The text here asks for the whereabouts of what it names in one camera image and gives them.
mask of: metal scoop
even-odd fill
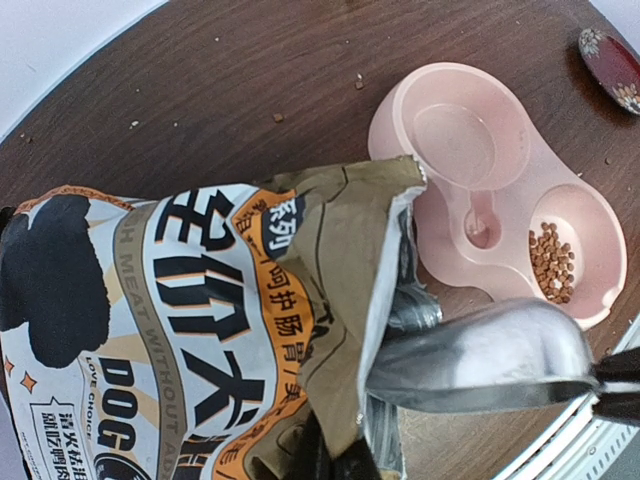
[[[597,389],[578,325],[537,299],[492,304],[385,342],[367,381],[372,395],[429,413],[544,407]]]

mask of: pink plastic feeder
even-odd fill
[[[560,308],[585,330],[609,314],[627,270],[618,219],[497,79],[454,63],[414,71],[378,108],[369,153],[373,160],[412,154],[425,168],[430,183],[415,219],[420,258],[435,278],[496,301],[544,298],[528,236],[553,222],[576,255],[574,294]]]

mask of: black dog silhouette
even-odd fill
[[[89,240],[89,200],[49,199],[29,218],[13,217],[0,243],[0,331],[29,324],[36,359],[64,368],[109,334],[109,300]]]

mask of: wooden table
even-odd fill
[[[589,332],[601,356],[640,310],[640,123],[579,58],[577,36],[592,25],[610,28],[586,0],[175,0],[84,64],[0,146],[1,199],[64,183],[157,198],[366,159],[369,121],[396,82],[426,63],[468,63],[515,92],[620,218],[629,274]],[[488,301],[429,287],[449,315]],[[558,412],[411,416],[410,478],[488,479]]]

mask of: red dish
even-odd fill
[[[613,99],[627,111],[640,115],[640,62],[610,35],[587,28],[578,41],[587,67]]]

